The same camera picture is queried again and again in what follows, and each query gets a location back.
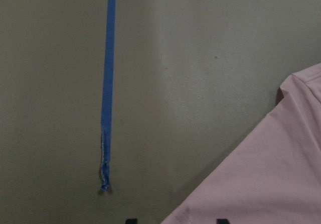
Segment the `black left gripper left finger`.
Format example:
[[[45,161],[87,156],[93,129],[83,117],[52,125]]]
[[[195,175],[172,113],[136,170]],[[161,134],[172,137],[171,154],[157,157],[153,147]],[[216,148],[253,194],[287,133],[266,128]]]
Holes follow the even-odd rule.
[[[125,221],[125,224],[137,224],[136,218],[129,218]]]

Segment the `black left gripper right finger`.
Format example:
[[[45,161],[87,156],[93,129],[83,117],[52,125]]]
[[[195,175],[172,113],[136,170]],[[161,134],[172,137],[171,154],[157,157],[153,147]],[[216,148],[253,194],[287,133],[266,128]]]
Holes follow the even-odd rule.
[[[229,224],[229,220],[226,218],[218,218],[217,224]]]

